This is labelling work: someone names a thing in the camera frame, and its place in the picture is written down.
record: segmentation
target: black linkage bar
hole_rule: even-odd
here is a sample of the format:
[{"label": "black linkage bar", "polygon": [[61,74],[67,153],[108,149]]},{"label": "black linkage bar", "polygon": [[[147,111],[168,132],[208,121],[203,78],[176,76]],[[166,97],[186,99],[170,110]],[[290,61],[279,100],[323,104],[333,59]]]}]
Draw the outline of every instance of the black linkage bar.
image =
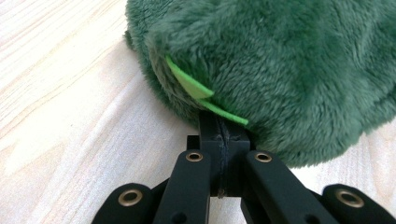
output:
[{"label": "black linkage bar", "polygon": [[154,223],[207,223],[210,156],[200,150],[181,153],[168,180]]},{"label": "black linkage bar", "polygon": [[97,212],[92,224],[150,223],[153,196],[140,184],[127,184],[115,189]]},{"label": "black linkage bar", "polygon": [[340,223],[396,223],[387,210],[360,190],[346,185],[327,186],[320,201]]},{"label": "black linkage bar", "polygon": [[246,176],[272,223],[338,223],[274,154],[250,151]]}]

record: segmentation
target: green felt tongue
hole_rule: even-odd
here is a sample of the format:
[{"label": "green felt tongue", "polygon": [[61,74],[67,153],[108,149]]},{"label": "green felt tongue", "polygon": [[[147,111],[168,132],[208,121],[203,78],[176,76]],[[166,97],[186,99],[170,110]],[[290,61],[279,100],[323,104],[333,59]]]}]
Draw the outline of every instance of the green felt tongue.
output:
[{"label": "green felt tongue", "polygon": [[177,65],[172,62],[169,56],[166,56],[165,60],[168,63],[168,66],[171,69],[172,73],[175,75],[177,81],[194,100],[196,100],[198,103],[200,103],[202,106],[206,107],[213,113],[218,114],[219,116],[222,116],[226,119],[242,125],[248,125],[247,119],[243,119],[234,114],[231,114],[207,101],[206,99],[209,99],[215,94],[212,90],[208,89],[199,81],[195,80],[194,78],[186,74],[183,70],[181,70],[179,67],[177,67]]}]

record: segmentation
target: plush fabric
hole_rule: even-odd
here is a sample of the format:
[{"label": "plush fabric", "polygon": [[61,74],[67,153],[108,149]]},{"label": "plush fabric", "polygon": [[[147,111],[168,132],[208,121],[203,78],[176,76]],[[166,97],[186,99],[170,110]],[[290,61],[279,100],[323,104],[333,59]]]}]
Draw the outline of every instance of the plush fabric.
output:
[{"label": "plush fabric", "polygon": [[190,123],[208,109],[171,62],[289,166],[339,156],[396,113],[395,0],[129,0],[126,15],[164,104]]}]

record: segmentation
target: wood grain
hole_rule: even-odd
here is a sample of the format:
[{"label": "wood grain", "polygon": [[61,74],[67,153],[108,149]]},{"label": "wood grain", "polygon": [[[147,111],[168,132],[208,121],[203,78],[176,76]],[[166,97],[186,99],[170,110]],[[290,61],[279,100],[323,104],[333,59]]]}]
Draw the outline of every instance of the wood grain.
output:
[{"label": "wood grain", "polygon": [[[125,1],[0,1],[0,222],[89,223],[116,187],[154,187],[196,131],[149,90],[122,39]],[[396,121],[293,172],[361,189],[396,216]],[[211,223],[244,223],[212,200]]]}]

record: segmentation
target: light wood surface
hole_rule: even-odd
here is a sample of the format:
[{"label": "light wood surface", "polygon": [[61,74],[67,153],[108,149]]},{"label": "light wood surface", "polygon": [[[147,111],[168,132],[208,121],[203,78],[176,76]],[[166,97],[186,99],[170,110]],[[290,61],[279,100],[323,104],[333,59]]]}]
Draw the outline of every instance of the light wood surface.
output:
[{"label": "light wood surface", "polygon": [[[89,223],[116,187],[154,187],[196,131],[159,103],[122,39],[126,1],[0,1],[0,223]],[[293,172],[343,183],[396,216],[396,121]],[[211,223],[244,223],[212,200]]]}]

